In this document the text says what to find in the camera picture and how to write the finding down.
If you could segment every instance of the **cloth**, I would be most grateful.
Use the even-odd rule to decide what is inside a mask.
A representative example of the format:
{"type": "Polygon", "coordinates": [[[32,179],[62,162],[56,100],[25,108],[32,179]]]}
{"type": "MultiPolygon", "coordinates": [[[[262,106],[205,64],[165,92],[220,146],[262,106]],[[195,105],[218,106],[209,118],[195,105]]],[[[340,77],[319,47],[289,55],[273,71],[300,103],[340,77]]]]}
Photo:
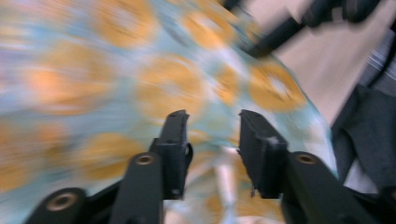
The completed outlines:
{"type": "Polygon", "coordinates": [[[165,117],[190,114],[195,153],[167,223],[279,223],[278,201],[250,199],[235,153],[242,108],[263,114],[335,173],[330,130],[276,58],[238,47],[257,26],[216,1],[0,3],[0,223],[22,223],[56,189],[89,195],[119,180],[165,117]]]}
{"type": "Polygon", "coordinates": [[[396,22],[370,57],[359,85],[332,127],[340,180],[366,193],[396,184],[395,30],[396,22]],[[359,175],[353,176],[357,174],[353,170],[359,170],[359,175]]]}

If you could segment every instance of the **white floor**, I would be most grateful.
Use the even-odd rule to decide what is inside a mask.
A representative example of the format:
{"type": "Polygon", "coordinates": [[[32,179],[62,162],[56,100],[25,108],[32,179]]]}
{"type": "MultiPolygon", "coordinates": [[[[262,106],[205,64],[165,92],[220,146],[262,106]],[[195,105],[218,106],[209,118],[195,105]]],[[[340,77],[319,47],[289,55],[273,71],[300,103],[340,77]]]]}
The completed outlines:
{"type": "MultiPolygon", "coordinates": [[[[309,0],[251,0],[251,14],[269,29],[286,10],[295,18],[309,0]]],[[[276,55],[297,76],[303,90],[322,115],[333,123],[351,88],[364,69],[370,52],[396,16],[396,1],[383,0],[365,23],[322,25],[304,30],[276,55]]]]}

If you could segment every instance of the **fabric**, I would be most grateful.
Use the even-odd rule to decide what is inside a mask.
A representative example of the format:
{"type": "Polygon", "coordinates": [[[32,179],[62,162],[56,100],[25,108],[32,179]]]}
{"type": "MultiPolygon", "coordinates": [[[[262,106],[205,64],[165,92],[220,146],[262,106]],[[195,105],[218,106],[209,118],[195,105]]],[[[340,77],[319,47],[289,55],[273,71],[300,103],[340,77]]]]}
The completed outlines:
{"type": "Polygon", "coordinates": [[[238,47],[257,25],[216,1],[0,3],[0,223],[43,197],[119,180],[165,117],[186,109],[195,153],[167,223],[279,223],[278,201],[251,199],[235,153],[242,108],[335,171],[330,130],[290,71],[238,47]]]}
{"type": "Polygon", "coordinates": [[[359,85],[332,126],[340,180],[366,193],[396,184],[395,30],[396,22],[370,57],[359,85]]]}

